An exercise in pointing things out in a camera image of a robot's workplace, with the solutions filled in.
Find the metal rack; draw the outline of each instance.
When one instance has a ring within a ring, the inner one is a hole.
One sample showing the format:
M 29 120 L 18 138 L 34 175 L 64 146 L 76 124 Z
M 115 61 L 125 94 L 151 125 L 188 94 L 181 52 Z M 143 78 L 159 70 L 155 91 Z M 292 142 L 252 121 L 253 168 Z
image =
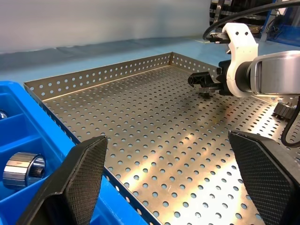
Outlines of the metal rack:
M 187 78 L 203 71 L 216 78 L 216 67 L 171 52 L 24 86 L 74 142 L 108 136 L 105 174 L 147 223 L 262 225 L 227 133 L 279 142 L 285 122 L 267 99 L 199 97 Z

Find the textured rubber pad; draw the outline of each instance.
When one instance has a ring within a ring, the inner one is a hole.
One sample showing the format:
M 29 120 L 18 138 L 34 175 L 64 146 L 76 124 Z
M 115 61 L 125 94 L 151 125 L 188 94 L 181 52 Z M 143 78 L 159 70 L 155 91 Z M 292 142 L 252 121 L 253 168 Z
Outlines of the textured rubber pad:
M 293 205 L 292 181 L 258 142 L 233 133 L 229 140 L 246 190 L 265 224 L 286 224 Z
M 65 189 L 69 207 L 77 224 L 89 224 L 98 199 L 104 168 L 106 142 L 87 147 Z

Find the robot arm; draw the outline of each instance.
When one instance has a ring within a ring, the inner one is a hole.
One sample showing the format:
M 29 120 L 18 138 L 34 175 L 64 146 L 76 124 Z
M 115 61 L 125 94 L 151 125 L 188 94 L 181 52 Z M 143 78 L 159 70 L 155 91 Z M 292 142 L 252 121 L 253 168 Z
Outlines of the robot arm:
M 212 33 L 208 39 L 217 44 L 229 43 L 231 60 L 219 63 L 220 83 L 198 83 L 200 92 L 215 91 L 218 86 L 221 95 L 237 97 L 300 95 L 300 51 L 258 56 L 258 44 L 248 26 L 242 23 L 227 23 L 222 33 Z

